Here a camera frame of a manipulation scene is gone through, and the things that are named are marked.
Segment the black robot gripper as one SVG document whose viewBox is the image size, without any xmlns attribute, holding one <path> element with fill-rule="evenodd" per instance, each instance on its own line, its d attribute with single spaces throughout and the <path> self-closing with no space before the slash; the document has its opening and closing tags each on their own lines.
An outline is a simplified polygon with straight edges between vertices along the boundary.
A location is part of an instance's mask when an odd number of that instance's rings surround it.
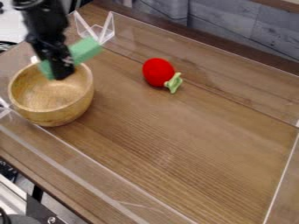
<svg viewBox="0 0 299 224">
<path fill-rule="evenodd" d="M 70 26 L 62 0 L 13 0 L 27 28 L 26 41 L 39 57 L 41 71 L 49 80 L 65 80 L 75 73 L 71 51 L 65 47 Z"/>
</svg>

